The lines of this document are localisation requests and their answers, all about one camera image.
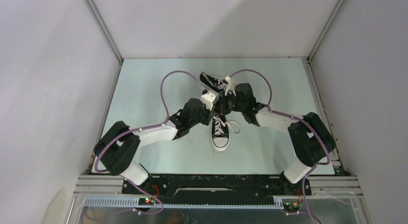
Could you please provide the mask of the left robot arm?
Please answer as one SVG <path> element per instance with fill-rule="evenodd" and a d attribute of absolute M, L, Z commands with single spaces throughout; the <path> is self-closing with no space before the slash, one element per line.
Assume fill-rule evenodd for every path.
<path fill-rule="evenodd" d="M 139 148 L 162 141 L 182 138 L 197 124 L 208 125 L 214 102 L 190 99 L 182 109 L 165 123 L 131 129 L 123 121 L 116 122 L 94 147 L 95 171 L 108 172 L 132 182 L 140 193 L 151 190 L 149 172 L 134 161 Z"/>

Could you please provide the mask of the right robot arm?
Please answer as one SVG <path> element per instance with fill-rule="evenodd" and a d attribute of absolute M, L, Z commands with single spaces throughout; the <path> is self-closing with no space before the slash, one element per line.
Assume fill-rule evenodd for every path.
<path fill-rule="evenodd" d="M 234 90 L 226 88 L 224 91 L 221 100 L 224 114 L 239 112 L 249 124 L 289 135 L 295 159 L 280 174 L 282 192 L 294 193 L 299 188 L 299 182 L 318 165 L 330 164 L 330 152 L 336 148 L 336 142 L 319 115 L 310 112 L 299 117 L 272 110 L 256 100 L 248 83 L 240 83 Z"/>

